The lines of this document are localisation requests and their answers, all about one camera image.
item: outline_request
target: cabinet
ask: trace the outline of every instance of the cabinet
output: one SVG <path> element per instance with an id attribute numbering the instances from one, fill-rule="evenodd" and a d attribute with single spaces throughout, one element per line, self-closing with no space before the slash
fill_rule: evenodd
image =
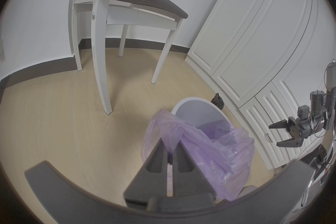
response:
<path id="1" fill-rule="evenodd" d="M 336 59 L 335 43 L 326 0 L 218 0 L 186 61 L 258 140 L 268 167 L 279 167 L 323 139 L 316 137 L 321 131 L 301 148 L 279 148 L 276 142 L 290 135 L 268 126 L 296 118 L 298 106 L 310 105 L 311 91 L 326 91 L 324 71 Z"/>
<path id="2" fill-rule="evenodd" d="M 243 35 L 263 1 L 218 0 L 189 55 L 212 75 Z"/>
<path id="3" fill-rule="evenodd" d="M 312 0 L 265 0 L 212 78 L 242 106 L 284 66 L 303 36 Z"/>

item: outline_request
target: floor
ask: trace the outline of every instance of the floor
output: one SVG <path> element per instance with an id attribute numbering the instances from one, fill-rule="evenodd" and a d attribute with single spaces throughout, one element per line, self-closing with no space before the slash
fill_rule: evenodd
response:
<path id="1" fill-rule="evenodd" d="M 186 97 L 214 97 L 183 53 L 170 52 L 152 84 L 160 53 L 125 49 L 119 58 L 118 49 L 106 49 L 110 115 L 101 104 L 91 50 L 82 51 L 82 71 L 47 75 L 5 90 L 0 104 L 0 162 L 42 222 L 56 223 L 33 194 L 25 170 L 48 160 L 83 189 L 125 205 L 122 193 L 142 165 L 142 138 L 151 117 L 160 109 L 171 111 Z M 240 126 L 227 107 L 223 112 Z M 274 173 L 256 150 L 246 185 L 261 186 Z"/>

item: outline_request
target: purple garbage bag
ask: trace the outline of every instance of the purple garbage bag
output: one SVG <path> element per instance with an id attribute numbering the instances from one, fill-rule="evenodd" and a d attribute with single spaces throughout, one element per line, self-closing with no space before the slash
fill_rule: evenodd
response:
<path id="1" fill-rule="evenodd" d="M 162 138 L 173 153 L 181 140 L 218 199 L 234 200 L 245 186 L 254 156 L 254 139 L 229 120 L 210 122 L 198 129 L 172 113 L 161 110 L 149 122 L 141 148 L 143 162 Z M 168 165 L 167 191 L 172 191 L 172 167 Z"/>

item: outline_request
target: chair leg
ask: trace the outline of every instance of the chair leg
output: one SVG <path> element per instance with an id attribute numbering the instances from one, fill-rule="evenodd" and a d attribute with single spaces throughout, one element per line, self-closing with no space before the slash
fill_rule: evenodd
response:
<path id="1" fill-rule="evenodd" d="M 119 46 L 119 57 L 122 57 L 124 54 L 125 40 L 128 30 L 128 24 L 124 24 L 123 33 L 121 34 L 120 46 Z"/>
<path id="2" fill-rule="evenodd" d="M 73 51 L 75 53 L 75 60 L 77 64 L 78 71 L 82 70 L 81 58 L 79 57 L 79 49 L 78 49 L 78 35 L 77 35 L 77 11 L 78 11 L 78 4 L 72 6 L 72 44 L 73 44 Z"/>
<path id="3" fill-rule="evenodd" d="M 158 79 L 158 76 L 161 72 L 161 69 L 163 67 L 163 64 L 167 58 L 167 55 L 168 55 L 168 52 L 170 50 L 170 47 L 171 45 L 173 44 L 173 41 L 174 41 L 174 38 L 176 36 L 176 33 L 177 33 L 177 30 L 179 29 L 181 23 L 182 23 L 182 18 L 178 20 L 177 22 L 177 27 L 176 27 L 176 30 L 170 30 L 170 33 L 168 35 L 168 38 L 166 40 L 166 43 L 163 47 L 163 50 L 161 52 L 161 56 L 160 56 L 160 59 L 156 65 L 156 68 L 155 68 L 155 72 L 154 72 L 154 75 L 153 75 L 153 78 L 152 78 L 152 83 L 156 83 L 157 79 Z"/>
<path id="4" fill-rule="evenodd" d="M 109 89 L 107 87 L 105 61 L 106 18 L 109 3 L 110 0 L 94 0 L 92 8 L 94 16 L 92 16 L 91 19 L 91 43 L 94 72 L 100 98 L 107 114 L 112 112 Z"/>

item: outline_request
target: chair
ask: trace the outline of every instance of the chair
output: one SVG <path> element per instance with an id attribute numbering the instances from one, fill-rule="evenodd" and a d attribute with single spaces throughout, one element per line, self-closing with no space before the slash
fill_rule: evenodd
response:
<path id="1" fill-rule="evenodd" d="M 130 3 L 130 6 L 115 5 L 113 0 L 73 0 L 72 8 L 72 38 L 78 70 L 82 69 L 77 38 L 77 11 L 78 4 L 93 3 L 91 20 L 91 44 L 95 76 L 104 110 L 112 112 L 109 91 L 107 88 L 105 62 L 105 31 L 106 25 L 124 25 L 121 35 L 119 56 L 123 56 L 128 25 L 145 25 L 170 29 L 170 33 L 163 47 L 157 63 L 152 83 L 156 83 L 164 61 L 170 50 L 176 32 L 182 20 L 188 17 L 187 13 L 170 0 L 117 0 Z"/>

